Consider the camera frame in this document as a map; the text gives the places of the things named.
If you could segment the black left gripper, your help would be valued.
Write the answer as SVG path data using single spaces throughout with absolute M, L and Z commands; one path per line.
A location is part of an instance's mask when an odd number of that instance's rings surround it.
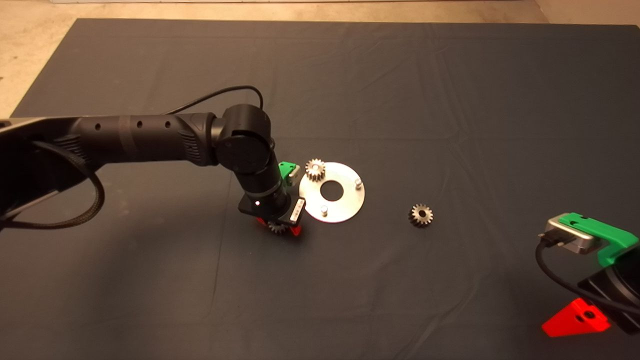
M 295 224 L 289 227 L 289 232 L 294 237 L 299 237 L 302 232 L 300 221 L 305 206 L 306 199 L 290 194 L 274 199 L 251 198 L 245 194 L 238 203 L 238 210 L 242 214 L 256 218 L 258 223 L 266 228 L 270 227 L 270 223 Z

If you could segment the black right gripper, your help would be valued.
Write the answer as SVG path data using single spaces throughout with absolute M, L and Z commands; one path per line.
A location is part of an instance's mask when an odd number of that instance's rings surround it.
M 626 305 L 640 305 L 640 249 L 635 247 L 615 260 L 615 264 L 597 271 L 578 283 L 579 289 Z M 571 337 L 601 333 L 611 327 L 610 318 L 628 335 L 640 332 L 638 315 L 602 307 L 576 298 L 547 319 L 541 329 L 548 337 Z

